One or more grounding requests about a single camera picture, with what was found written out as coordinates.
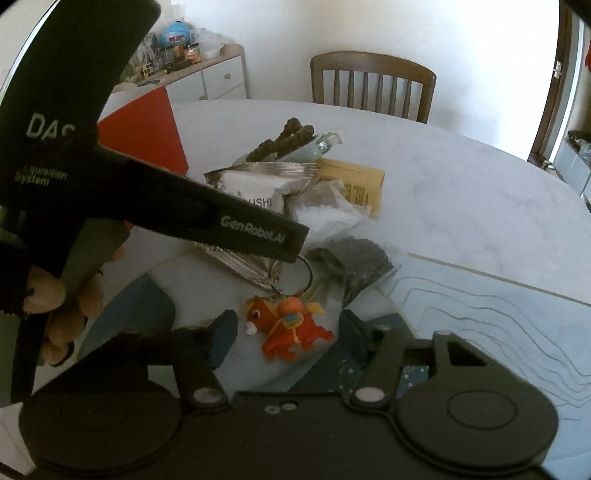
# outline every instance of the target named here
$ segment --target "orange horse figurine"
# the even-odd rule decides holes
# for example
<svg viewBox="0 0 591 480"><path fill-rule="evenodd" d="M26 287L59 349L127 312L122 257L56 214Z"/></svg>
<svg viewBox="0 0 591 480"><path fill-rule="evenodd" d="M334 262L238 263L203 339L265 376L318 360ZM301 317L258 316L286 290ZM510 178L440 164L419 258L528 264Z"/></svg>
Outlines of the orange horse figurine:
<svg viewBox="0 0 591 480"><path fill-rule="evenodd" d="M327 342L335 338L332 332L316 325L312 318L312 314L324 314L318 303L304 305L299 299L290 297L274 305L254 297L246 302L246 312L247 334L267 334L262 352L269 360L276 356L283 360L295 360L296 353L290 350L292 345L301 344L304 350L309 350L318 338Z"/></svg>

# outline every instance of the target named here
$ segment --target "red folder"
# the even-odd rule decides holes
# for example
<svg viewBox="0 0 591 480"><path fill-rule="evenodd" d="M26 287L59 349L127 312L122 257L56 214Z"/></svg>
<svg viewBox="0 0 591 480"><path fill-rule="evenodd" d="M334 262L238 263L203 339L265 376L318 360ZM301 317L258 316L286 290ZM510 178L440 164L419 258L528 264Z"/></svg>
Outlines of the red folder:
<svg viewBox="0 0 591 480"><path fill-rule="evenodd" d="M181 175L189 170L164 87L127 103L103 118L98 128L99 143L106 147Z"/></svg>

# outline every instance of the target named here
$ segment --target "black wire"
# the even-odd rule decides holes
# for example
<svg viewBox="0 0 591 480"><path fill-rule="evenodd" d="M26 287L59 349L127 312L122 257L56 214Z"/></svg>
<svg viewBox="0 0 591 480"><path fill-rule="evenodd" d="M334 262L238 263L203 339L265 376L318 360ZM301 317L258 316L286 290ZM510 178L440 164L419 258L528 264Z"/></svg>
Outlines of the black wire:
<svg viewBox="0 0 591 480"><path fill-rule="evenodd" d="M0 475L7 476L12 480L20 480L21 478L25 478L24 473L17 472L14 468L10 468L5 463L0 462Z"/></svg>

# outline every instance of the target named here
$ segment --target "door frame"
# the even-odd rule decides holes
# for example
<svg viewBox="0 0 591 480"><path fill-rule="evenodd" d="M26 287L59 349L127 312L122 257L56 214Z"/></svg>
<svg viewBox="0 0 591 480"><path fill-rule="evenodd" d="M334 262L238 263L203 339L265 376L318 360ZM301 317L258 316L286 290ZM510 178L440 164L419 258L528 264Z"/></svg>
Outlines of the door frame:
<svg viewBox="0 0 591 480"><path fill-rule="evenodd" d="M536 133L531 153L544 156L544 151L550 142L551 133L560 111L560 100L567 84L567 72L570 64L570 50L573 33L573 11L560 0L558 7L558 36L556 42L556 55L554 56L554 67L552 79L548 91L546 105Z"/></svg>

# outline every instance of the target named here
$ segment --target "plastic bag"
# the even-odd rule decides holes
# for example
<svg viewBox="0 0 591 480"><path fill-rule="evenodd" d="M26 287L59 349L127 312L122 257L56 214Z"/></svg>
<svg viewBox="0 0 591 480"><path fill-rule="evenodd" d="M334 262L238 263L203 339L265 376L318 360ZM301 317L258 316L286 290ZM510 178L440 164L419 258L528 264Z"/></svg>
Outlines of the plastic bag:
<svg viewBox="0 0 591 480"><path fill-rule="evenodd" d="M352 205L343 196L344 191L341 180L321 181L289 200L290 218L310 228L304 249L342 236L369 216L370 208Z"/></svg>
<svg viewBox="0 0 591 480"><path fill-rule="evenodd" d="M241 174L243 178L237 183L236 175ZM261 179L261 176L268 177L269 182L259 181L257 185L256 178ZM245 163L205 174L207 183L215 188L280 214L285 214L284 196L300 194L313 186L319 176L320 167L316 163L276 162ZM272 290L271 285L276 284L281 275L280 268L270 275L273 260L269 258L232 252L211 245L198 246L243 278L267 290Z"/></svg>

